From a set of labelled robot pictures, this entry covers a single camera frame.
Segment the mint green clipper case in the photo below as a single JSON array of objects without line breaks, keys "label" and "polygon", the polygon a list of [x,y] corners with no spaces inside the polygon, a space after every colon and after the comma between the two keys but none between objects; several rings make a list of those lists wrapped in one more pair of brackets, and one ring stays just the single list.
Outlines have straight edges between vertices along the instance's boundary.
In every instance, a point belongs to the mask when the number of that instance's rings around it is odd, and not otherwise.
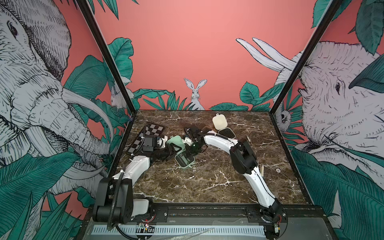
[{"label": "mint green clipper case", "polygon": [[171,136],[166,146],[169,148],[171,157],[173,157],[178,165],[182,168],[188,168],[195,161],[195,157],[187,150],[188,145],[183,143],[181,136]]}]

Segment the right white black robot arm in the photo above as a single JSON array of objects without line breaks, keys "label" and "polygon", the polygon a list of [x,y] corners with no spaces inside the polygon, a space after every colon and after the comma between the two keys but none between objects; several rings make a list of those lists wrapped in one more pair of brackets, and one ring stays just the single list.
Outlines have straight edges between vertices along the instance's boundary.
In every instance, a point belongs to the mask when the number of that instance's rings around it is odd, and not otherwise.
[{"label": "right white black robot arm", "polygon": [[190,156],[201,153],[203,146],[213,146],[228,153],[234,169],[247,179],[255,192],[261,213],[266,218],[270,218],[270,222],[280,214],[283,208],[282,204],[273,195],[263,179],[257,157],[247,140],[231,139],[211,129],[200,130],[196,126],[185,127],[184,131],[186,137],[192,141],[187,146]]}]

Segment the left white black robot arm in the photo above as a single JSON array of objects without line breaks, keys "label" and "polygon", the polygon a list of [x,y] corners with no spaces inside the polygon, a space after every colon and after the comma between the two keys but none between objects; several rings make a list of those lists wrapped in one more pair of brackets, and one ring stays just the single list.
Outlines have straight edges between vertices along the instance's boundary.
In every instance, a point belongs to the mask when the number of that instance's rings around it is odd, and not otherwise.
[{"label": "left white black robot arm", "polygon": [[106,223],[108,231],[137,216],[151,215],[151,200],[135,199],[133,188],[140,176],[161,158],[156,152],[166,149],[168,137],[163,135],[164,129],[161,125],[146,123],[128,149],[129,163],[114,176],[100,180],[93,219]]}]

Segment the cream clipper case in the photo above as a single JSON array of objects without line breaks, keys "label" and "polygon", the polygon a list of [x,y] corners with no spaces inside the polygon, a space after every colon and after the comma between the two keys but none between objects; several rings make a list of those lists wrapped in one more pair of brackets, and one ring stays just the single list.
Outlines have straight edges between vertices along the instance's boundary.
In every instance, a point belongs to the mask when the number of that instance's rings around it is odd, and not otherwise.
[{"label": "cream clipper case", "polygon": [[228,122],[227,122],[225,115],[216,114],[212,118],[212,121],[213,121],[214,127],[218,131],[219,135],[225,136],[229,139],[235,139],[236,138],[235,133],[232,131],[231,128],[228,127]]}]

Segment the black white checkerboard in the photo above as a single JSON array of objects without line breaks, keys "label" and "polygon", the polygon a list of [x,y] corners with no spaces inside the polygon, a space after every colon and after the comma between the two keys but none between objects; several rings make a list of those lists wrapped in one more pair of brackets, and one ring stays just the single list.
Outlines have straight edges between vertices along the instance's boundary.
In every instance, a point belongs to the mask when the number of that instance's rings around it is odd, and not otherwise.
[{"label": "black white checkerboard", "polygon": [[140,149],[140,147],[143,145],[143,141],[145,136],[160,136],[165,127],[162,125],[153,124],[150,122],[147,122],[145,126],[142,128],[142,130],[139,132],[139,134],[134,138],[134,140],[129,145],[129,148],[127,150],[127,154],[131,155],[134,154]]}]

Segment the white perforated strip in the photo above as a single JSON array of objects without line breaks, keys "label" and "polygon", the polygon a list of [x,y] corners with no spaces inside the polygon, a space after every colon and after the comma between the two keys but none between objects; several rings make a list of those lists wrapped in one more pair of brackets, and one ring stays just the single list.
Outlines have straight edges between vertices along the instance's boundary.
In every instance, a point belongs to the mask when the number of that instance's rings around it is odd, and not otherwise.
[{"label": "white perforated strip", "polygon": [[120,229],[130,236],[155,235],[173,236],[202,232],[204,235],[221,236],[247,236],[264,237],[265,231],[262,226],[187,226],[187,225],[157,225],[150,228],[140,228],[133,225],[121,226]]}]

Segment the black aluminium front rail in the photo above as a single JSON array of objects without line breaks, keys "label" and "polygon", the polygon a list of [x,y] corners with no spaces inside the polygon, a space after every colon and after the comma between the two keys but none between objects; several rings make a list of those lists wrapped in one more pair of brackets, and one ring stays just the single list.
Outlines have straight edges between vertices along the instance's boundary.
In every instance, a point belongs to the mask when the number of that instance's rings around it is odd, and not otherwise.
[{"label": "black aluminium front rail", "polygon": [[267,220],[258,204],[153,203],[149,213],[129,217],[128,223],[140,223],[154,217],[152,223],[170,222],[172,218],[245,218],[249,223],[267,225],[287,223],[290,218],[322,218],[324,210],[315,205],[283,205],[274,220]]}]

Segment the left black frame post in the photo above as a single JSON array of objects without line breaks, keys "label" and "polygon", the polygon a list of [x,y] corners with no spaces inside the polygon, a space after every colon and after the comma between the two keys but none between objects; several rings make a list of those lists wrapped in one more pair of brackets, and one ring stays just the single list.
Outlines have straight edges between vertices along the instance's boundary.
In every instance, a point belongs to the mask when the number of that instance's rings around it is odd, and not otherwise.
[{"label": "left black frame post", "polygon": [[135,114],[137,111],[135,110],[135,107],[127,93],[127,89],[122,81],[121,75],[119,73],[119,70],[116,66],[116,63],[111,55],[111,52],[108,48],[108,45],[106,44],[106,41],[102,35],[102,32],[99,29],[99,26],[97,24],[97,21],[94,18],[94,15],[92,13],[92,9],[90,8],[90,5],[88,1],[84,0],[77,0],[77,5],[79,6],[81,13],[83,17],[85,18],[85,21],[87,22],[87,25],[102,53],[102,56],[108,66],[108,68],[111,71],[111,74],[117,83],[121,94],[123,95],[123,98],[125,100],[125,103],[127,104],[128,109],[131,111],[131,113]]}]

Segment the black frame post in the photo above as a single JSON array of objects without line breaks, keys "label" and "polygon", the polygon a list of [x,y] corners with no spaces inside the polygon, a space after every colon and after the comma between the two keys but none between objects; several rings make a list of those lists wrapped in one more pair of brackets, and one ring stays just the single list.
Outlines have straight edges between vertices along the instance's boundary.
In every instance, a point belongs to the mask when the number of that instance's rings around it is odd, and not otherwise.
[{"label": "black frame post", "polygon": [[121,75],[119,73],[119,70],[116,66],[116,63],[111,55],[111,52],[108,48],[108,45],[106,44],[106,41],[102,35],[102,32],[99,29],[99,26],[97,24],[97,21],[94,18],[94,15],[92,13],[92,9],[90,8],[90,5],[88,1],[84,0],[77,0],[77,5],[79,6],[81,13],[83,17],[85,18],[85,21],[87,22],[87,25],[102,53],[102,56],[108,66],[108,68],[111,71],[111,74],[117,83],[121,94],[123,95],[123,98],[125,100],[125,103],[127,104],[128,109],[131,111],[131,113],[135,114],[137,111],[135,110],[135,107],[127,93],[127,89],[122,81]]},{"label": "black frame post", "polygon": [[337,10],[339,9],[339,7],[341,6],[342,3],[343,3],[342,0],[333,0],[333,1],[330,1],[330,3],[328,4],[325,12],[323,13],[323,15],[320,19],[318,26],[316,27],[316,30],[314,31],[308,44],[306,45],[305,49],[303,50],[303,53],[302,53],[298,63],[296,64],[296,66],[292,70],[292,73],[290,74],[287,82],[285,83],[285,85],[284,85],[281,93],[279,94],[276,102],[274,103],[273,107],[269,111],[270,117],[272,117],[276,113],[278,107],[280,106],[280,104],[284,100],[285,96],[287,95],[287,93],[291,89],[292,85],[294,84],[294,82],[298,78],[299,73],[301,72],[301,70],[305,66],[307,60],[311,56],[317,43],[320,41],[321,37],[323,36],[324,32],[328,28],[329,24],[331,23],[333,17],[335,16]]}]

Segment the right black frame post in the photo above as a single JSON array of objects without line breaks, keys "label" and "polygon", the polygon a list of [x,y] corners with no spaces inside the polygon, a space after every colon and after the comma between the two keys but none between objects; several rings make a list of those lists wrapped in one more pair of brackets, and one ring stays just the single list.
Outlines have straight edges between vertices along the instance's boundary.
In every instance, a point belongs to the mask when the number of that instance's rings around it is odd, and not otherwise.
[{"label": "right black frame post", "polygon": [[320,19],[318,26],[316,27],[316,30],[314,31],[308,44],[306,45],[305,49],[303,50],[303,53],[302,53],[298,63],[296,64],[296,66],[292,70],[292,73],[290,74],[287,82],[285,83],[285,85],[284,85],[281,93],[279,94],[276,102],[274,103],[273,107],[269,111],[270,117],[272,117],[276,113],[278,107],[280,106],[280,104],[284,100],[285,96],[287,95],[287,93],[291,89],[292,85],[294,84],[294,82],[298,78],[299,73],[301,72],[301,70],[305,66],[307,60],[311,56],[317,43],[320,41],[321,37],[323,36],[324,32],[328,28],[329,24],[331,23],[333,17],[335,16],[337,10],[339,9],[339,7],[341,6],[342,3],[343,3],[342,0],[333,0],[333,1],[330,1],[330,3],[328,4],[325,12],[323,13],[323,15]]}]

